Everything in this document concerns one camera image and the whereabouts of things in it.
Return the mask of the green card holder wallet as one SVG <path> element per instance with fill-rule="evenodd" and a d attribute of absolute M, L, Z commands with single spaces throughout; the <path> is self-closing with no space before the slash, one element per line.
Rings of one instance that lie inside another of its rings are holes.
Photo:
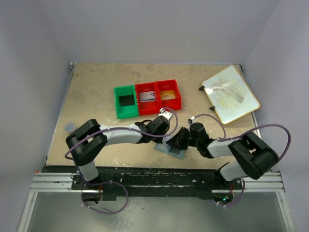
<path fill-rule="evenodd" d="M 157 151 L 160 151 L 164 154 L 168 154 L 168 155 L 173 156 L 175 158 L 178 158 L 180 160 L 184 159 L 185 154 L 186 154 L 186 150 L 180 150 L 178 148 L 171 147 L 166 143 L 155 144 L 154 148 Z"/>

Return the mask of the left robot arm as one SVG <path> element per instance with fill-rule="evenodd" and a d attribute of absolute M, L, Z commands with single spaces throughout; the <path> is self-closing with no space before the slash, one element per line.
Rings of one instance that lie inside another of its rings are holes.
<path fill-rule="evenodd" d="M 115 144 L 145 144 L 162 142 L 167 134 L 172 113 L 163 112 L 154 120 L 136 122 L 128 126 L 100 125 L 90 119 L 66 138 L 72 160 L 86 182 L 98 179 L 94 159 L 105 146 Z"/>

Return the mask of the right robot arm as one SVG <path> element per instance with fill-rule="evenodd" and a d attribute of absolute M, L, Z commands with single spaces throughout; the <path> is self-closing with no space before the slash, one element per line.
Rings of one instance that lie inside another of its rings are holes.
<path fill-rule="evenodd" d="M 209 137 L 202 123 L 182 127 L 167 144 L 178 150 L 195 147 L 201 156 L 208 159 L 234 157 L 235 162 L 215 171 L 216 182 L 230 182 L 244 177 L 257 180 L 279 161 L 277 153 L 253 132 L 220 142 Z"/>

